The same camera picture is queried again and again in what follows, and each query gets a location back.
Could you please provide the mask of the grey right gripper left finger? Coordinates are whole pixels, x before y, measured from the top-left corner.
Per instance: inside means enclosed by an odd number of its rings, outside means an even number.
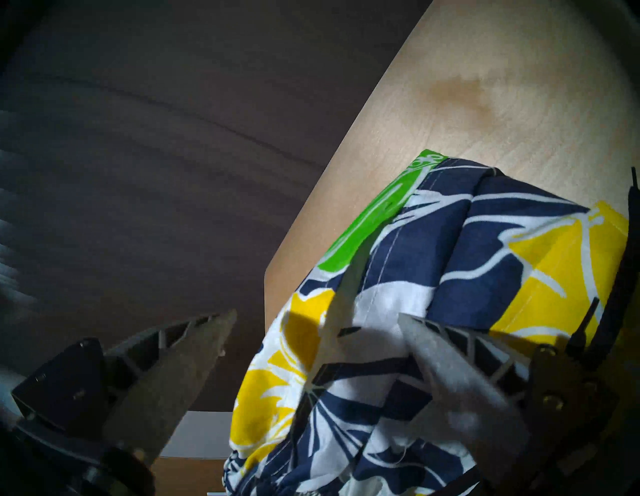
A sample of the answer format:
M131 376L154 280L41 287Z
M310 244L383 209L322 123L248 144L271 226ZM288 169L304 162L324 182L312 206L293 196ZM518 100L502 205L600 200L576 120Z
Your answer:
M223 353L236 310L146 329L106 351L69 345L13 387L27 422L66 439L141 449L152 463Z

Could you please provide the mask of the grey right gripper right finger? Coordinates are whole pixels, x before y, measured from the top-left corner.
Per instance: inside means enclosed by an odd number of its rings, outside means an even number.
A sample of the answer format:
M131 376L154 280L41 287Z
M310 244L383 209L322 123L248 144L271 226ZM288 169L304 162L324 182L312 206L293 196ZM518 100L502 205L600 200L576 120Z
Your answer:
M449 488L566 488L593 459L619 395L585 366L585 325L565 348L541 343L527 356L488 333L399 314L432 396L418 423L475 462Z

